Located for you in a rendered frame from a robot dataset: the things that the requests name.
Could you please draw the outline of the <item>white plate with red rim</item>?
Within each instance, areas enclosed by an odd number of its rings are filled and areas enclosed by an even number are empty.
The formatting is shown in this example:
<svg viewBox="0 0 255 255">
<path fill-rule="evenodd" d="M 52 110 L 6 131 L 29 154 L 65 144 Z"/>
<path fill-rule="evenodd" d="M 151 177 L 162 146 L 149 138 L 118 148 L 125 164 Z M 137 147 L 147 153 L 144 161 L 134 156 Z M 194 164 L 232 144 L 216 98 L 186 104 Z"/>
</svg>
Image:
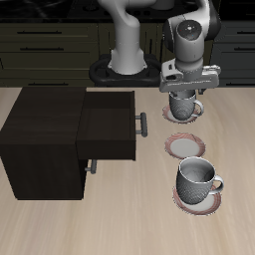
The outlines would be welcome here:
<svg viewBox="0 0 255 255">
<path fill-rule="evenodd" d="M 175 158 L 185 159 L 190 156 L 203 156 L 206 146 L 198 136 L 192 133 L 179 132 L 166 139 L 164 149 Z"/>
<path fill-rule="evenodd" d="M 208 195 L 202 202 L 195 205 L 186 204 L 179 198 L 176 187 L 172 189 L 172 198 L 178 208 L 195 216 L 208 216 L 215 213 L 222 202 L 221 194 L 216 193 Z"/>
<path fill-rule="evenodd" d="M 190 124 L 190 123 L 193 123 L 196 121 L 196 117 L 194 116 L 191 116 L 189 119 L 185 120 L 185 121 L 180 121 L 178 119 L 176 119 L 172 113 L 171 113 L 171 110 L 170 110 L 170 106 L 165 106 L 163 109 L 162 109 L 162 115 L 163 117 L 172 122 L 172 123 L 176 123 L 176 124 Z"/>
</svg>

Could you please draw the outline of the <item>dark wooden cabinet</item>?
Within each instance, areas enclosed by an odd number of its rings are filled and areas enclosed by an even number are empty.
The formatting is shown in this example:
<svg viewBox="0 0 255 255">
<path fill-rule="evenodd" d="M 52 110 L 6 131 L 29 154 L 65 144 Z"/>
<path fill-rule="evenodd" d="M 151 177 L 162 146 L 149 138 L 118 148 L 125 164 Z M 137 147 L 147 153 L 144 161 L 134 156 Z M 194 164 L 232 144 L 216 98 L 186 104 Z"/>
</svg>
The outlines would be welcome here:
<svg viewBox="0 0 255 255">
<path fill-rule="evenodd" d="M 24 88 L 0 130 L 0 158 L 19 200 L 80 200 L 76 140 L 84 88 Z"/>
</svg>

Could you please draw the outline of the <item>dark wooden cabinet drawer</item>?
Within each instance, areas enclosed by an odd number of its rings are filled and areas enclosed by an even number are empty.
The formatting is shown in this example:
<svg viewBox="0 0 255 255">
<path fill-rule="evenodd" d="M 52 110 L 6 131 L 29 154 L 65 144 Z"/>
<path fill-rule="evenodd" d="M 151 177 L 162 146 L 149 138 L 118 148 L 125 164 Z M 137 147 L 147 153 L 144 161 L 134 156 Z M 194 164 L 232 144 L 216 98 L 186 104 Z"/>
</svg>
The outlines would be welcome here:
<svg viewBox="0 0 255 255">
<path fill-rule="evenodd" d="M 136 136 L 147 137 L 146 113 L 135 114 L 134 92 L 86 92 L 79 130 L 79 159 L 135 160 Z"/>
</svg>

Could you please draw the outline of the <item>dark kitchen cupboards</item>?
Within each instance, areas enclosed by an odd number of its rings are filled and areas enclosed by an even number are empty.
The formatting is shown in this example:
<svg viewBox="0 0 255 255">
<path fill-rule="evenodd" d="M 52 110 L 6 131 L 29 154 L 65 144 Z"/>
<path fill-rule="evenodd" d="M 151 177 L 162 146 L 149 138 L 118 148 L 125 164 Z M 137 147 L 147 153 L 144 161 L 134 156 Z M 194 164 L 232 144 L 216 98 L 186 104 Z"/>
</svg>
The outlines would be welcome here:
<svg viewBox="0 0 255 255">
<path fill-rule="evenodd" d="M 139 46 L 152 46 L 139 31 Z M 99 0 L 0 0 L 0 85 L 89 87 L 90 66 L 116 46 Z"/>
</svg>

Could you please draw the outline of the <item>grey porcelain mug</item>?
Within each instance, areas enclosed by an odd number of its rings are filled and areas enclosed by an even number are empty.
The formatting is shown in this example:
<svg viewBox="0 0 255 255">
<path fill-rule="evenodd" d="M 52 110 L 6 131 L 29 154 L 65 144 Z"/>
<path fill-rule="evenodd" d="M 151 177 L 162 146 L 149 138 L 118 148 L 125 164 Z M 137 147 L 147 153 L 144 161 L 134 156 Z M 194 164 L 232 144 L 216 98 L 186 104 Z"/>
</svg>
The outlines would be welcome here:
<svg viewBox="0 0 255 255">
<path fill-rule="evenodd" d="M 200 117 L 204 112 L 204 106 L 196 98 L 195 90 L 170 92 L 169 106 L 172 115 L 179 121 L 186 121 L 190 117 Z"/>
<path fill-rule="evenodd" d="M 191 156 L 178 166 L 176 191 L 186 204 L 195 205 L 208 195 L 217 194 L 224 188 L 224 180 L 216 174 L 214 165 L 208 160 Z"/>
</svg>

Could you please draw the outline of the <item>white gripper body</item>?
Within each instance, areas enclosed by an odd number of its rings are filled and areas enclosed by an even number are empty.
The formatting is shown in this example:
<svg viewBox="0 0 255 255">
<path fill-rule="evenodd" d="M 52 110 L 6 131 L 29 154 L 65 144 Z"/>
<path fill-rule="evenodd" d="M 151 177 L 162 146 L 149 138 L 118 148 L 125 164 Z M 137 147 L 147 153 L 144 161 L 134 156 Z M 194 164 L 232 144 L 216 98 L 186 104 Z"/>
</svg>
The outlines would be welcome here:
<svg viewBox="0 0 255 255">
<path fill-rule="evenodd" d="M 220 73 L 221 69 L 213 65 L 204 66 L 201 77 L 191 82 L 166 80 L 164 77 L 160 77 L 159 90 L 162 93 L 168 93 L 184 90 L 213 89 L 219 85 Z"/>
</svg>

